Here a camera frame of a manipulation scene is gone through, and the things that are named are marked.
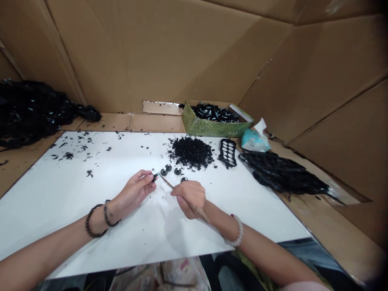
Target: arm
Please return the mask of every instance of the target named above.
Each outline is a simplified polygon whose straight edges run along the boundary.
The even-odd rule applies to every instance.
[[[186,201],[200,207],[209,218],[210,224],[223,237],[230,241],[235,241],[238,237],[237,221],[206,200],[205,190],[198,182],[182,182],[174,187],[171,195],[177,197],[179,206],[188,219],[194,219],[197,216],[192,212]],[[276,284],[281,287],[302,281],[315,281],[322,284],[312,270],[284,248],[249,226],[244,224],[243,227],[244,235],[238,249]]]
[[[152,183],[153,178],[151,171],[141,170],[129,179],[120,194],[107,205],[110,223],[116,223],[139,207],[144,198],[156,189],[155,183]],[[85,221],[86,216],[0,261],[2,290],[32,289],[89,243],[93,238],[86,232]],[[103,206],[93,212],[89,226],[95,234],[108,228]]]

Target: white beaded bracelet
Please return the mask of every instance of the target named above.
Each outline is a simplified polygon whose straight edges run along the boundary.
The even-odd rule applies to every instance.
[[[234,242],[225,239],[225,243],[228,245],[231,245],[232,247],[238,247],[243,239],[244,228],[243,228],[243,224],[241,223],[240,218],[238,218],[237,215],[232,214],[232,217],[234,217],[238,223],[238,237],[236,238],[236,240]]]

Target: wrist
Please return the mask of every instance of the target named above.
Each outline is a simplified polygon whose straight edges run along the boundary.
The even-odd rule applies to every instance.
[[[108,229],[108,225],[105,222],[103,205],[93,211],[89,220],[89,227],[94,234],[100,234]]]
[[[106,205],[106,215],[108,217],[108,220],[111,224],[115,224],[120,219],[122,219],[122,207],[120,206],[120,203],[113,199],[109,201]]]
[[[226,214],[212,202],[206,201],[203,211],[210,220],[210,225],[215,227],[221,235],[230,240],[235,241],[239,234],[239,226],[237,220]]]

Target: hand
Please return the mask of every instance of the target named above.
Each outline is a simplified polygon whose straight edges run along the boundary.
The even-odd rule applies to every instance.
[[[140,206],[149,193],[155,191],[153,178],[152,171],[140,170],[128,180],[124,189],[108,203],[108,218],[111,223],[128,216]]]
[[[197,181],[183,181],[174,187],[171,195],[177,197],[179,207],[181,207],[188,219],[199,217],[192,211],[187,202],[202,210],[204,210],[207,204],[205,189]]]

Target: cardboard wall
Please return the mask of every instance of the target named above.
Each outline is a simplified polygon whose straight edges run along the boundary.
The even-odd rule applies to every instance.
[[[1,0],[0,38],[26,80],[42,81],[86,103],[43,0]]]
[[[289,145],[372,201],[388,186],[388,80],[355,98]]]
[[[21,76],[11,64],[5,54],[0,50],[0,80],[12,79],[14,81],[20,81]]]
[[[311,0],[295,24],[303,25],[376,14],[382,11],[377,2],[365,0]]]
[[[47,0],[90,104],[240,103],[290,25],[199,0]]]
[[[310,0],[205,0],[283,22],[294,23]]]
[[[293,27],[239,107],[288,143],[387,76],[383,17]]]
[[[376,1],[365,0],[204,0],[283,22],[303,25],[375,14]]]

